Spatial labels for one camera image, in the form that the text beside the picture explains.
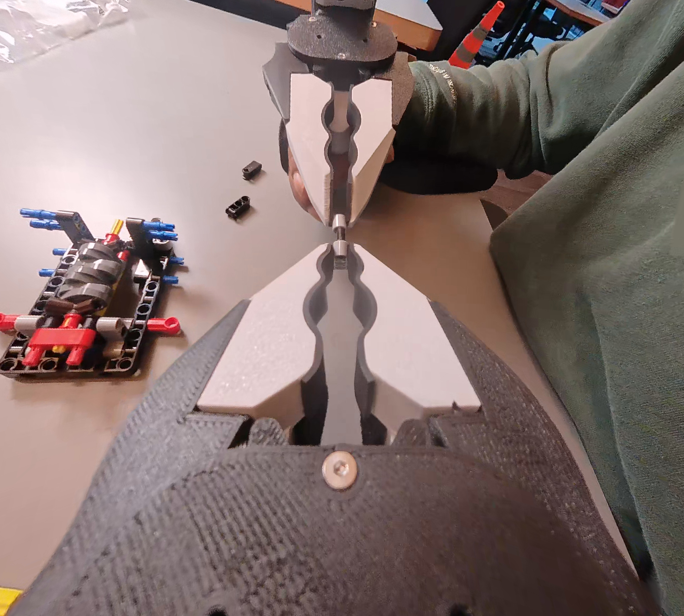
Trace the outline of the partly built lego chassis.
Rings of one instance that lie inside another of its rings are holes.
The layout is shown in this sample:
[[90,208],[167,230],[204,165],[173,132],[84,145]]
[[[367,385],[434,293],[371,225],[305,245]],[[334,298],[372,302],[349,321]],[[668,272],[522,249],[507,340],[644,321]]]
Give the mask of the partly built lego chassis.
[[1,332],[10,337],[2,376],[129,377],[150,338],[181,334],[177,318],[154,316],[160,295],[178,285],[174,268],[184,265],[174,224],[118,219],[96,237],[75,211],[19,213],[34,229],[63,232],[71,245],[55,248],[55,267],[39,270],[45,284],[31,310],[1,315]]

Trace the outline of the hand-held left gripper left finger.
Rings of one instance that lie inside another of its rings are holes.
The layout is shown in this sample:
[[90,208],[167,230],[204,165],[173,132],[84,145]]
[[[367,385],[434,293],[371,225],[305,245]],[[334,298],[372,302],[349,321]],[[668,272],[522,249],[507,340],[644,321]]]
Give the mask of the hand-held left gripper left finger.
[[252,296],[197,409],[272,418],[295,439],[320,439],[328,387],[319,323],[328,284],[329,245],[321,244]]

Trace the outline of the person's right forearm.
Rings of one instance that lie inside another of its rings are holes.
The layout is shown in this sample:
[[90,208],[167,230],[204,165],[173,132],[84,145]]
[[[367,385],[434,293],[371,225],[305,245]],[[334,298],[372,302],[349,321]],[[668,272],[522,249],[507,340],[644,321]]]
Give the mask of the person's right forearm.
[[584,36],[459,69],[413,63],[393,143],[408,167],[559,173],[594,143],[683,179],[683,0],[631,0]]

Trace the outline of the person's right hand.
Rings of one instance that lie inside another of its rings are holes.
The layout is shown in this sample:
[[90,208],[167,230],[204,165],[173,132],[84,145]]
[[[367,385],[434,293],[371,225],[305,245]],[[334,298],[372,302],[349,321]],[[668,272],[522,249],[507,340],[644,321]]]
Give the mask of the person's right hand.
[[285,122],[280,121],[278,130],[278,148],[280,154],[280,164],[286,171],[288,175],[288,181],[290,185],[291,192],[295,198],[295,201],[300,205],[300,207],[311,215],[317,221],[320,221],[320,216],[314,209],[309,195],[304,186],[300,171],[296,165],[293,154],[289,148],[289,143],[286,136]]

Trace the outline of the person's green sweatshirt torso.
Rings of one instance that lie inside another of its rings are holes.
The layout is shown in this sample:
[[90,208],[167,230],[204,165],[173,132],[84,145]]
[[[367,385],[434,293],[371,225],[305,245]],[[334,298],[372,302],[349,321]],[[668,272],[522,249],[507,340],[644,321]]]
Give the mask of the person's green sweatshirt torso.
[[683,180],[594,143],[492,236],[520,327],[626,543],[683,614]]

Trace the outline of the orange traffic cone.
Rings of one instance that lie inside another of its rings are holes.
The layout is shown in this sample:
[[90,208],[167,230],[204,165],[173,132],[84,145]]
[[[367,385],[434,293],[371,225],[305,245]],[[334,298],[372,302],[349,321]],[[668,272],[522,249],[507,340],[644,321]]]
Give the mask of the orange traffic cone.
[[478,55],[483,42],[486,40],[505,6],[505,3],[499,0],[482,17],[480,22],[466,35],[449,57],[448,63],[451,66],[468,69],[472,65],[475,56]]

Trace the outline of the clear plastic bag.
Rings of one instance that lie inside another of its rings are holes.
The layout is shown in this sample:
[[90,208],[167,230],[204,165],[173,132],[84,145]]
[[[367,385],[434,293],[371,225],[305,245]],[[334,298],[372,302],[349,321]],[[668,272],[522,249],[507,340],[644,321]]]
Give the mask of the clear plastic bag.
[[138,0],[1,0],[1,70],[126,22]]

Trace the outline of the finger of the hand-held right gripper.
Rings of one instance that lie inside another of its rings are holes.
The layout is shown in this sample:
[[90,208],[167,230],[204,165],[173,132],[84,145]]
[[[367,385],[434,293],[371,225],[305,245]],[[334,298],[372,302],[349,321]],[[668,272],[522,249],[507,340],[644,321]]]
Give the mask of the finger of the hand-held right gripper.
[[348,224],[366,207],[395,136],[392,82],[367,80],[351,88],[349,119],[352,135],[347,173]]
[[287,140],[313,209],[331,224],[332,168],[327,150],[331,132],[325,114],[334,89],[312,73],[292,73]]

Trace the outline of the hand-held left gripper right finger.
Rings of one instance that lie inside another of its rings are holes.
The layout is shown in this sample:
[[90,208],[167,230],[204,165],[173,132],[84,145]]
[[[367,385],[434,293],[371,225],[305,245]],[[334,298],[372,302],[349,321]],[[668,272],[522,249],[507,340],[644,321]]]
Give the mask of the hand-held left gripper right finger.
[[409,420],[481,409],[438,306],[357,247],[357,404],[364,441],[384,441]]

